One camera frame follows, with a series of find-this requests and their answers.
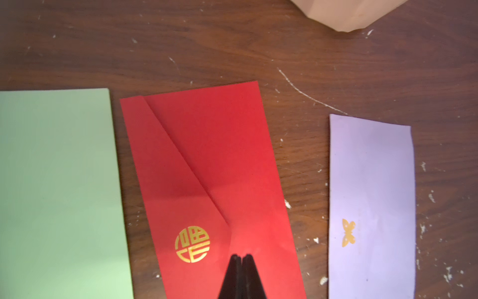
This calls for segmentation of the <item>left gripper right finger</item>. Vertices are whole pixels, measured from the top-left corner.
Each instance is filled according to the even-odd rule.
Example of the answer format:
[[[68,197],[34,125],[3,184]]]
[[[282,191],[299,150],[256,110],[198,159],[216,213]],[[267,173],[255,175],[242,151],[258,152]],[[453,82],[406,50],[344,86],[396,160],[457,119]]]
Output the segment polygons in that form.
[[[243,299],[267,299],[254,258],[247,254],[242,259],[242,295]]]

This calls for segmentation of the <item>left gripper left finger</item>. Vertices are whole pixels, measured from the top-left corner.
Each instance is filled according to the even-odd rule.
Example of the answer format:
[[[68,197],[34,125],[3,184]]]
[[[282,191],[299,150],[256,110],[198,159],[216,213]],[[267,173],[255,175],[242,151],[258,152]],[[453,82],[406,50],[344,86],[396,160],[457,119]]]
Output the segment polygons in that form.
[[[218,299],[242,299],[243,296],[243,269],[242,259],[234,254],[230,257],[229,265],[224,276]]]

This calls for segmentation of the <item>red envelope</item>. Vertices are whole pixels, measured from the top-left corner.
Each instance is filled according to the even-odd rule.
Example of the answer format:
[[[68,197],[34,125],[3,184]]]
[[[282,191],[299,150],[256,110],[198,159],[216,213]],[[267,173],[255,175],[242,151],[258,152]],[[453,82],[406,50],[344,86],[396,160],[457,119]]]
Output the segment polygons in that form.
[[[252,255],[269,299],[306,297],[256,82],[121,100],[169,299],[215,299]]]

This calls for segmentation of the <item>purple envelope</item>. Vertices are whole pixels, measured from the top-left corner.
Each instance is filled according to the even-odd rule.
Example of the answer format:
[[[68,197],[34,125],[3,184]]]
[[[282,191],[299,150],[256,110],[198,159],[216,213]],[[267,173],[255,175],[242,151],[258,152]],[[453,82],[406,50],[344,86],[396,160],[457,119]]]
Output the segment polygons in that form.
[[[415,157],[409,126],[331,115],[332,299],[415,296]]]

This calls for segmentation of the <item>green envelope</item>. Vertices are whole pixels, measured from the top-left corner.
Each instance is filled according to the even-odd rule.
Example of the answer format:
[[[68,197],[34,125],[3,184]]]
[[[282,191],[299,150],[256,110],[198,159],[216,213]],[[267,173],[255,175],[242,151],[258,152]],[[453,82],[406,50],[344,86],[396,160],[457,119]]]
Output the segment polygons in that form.
[[[107,89],[1,93],[1,297],[133,298]]]

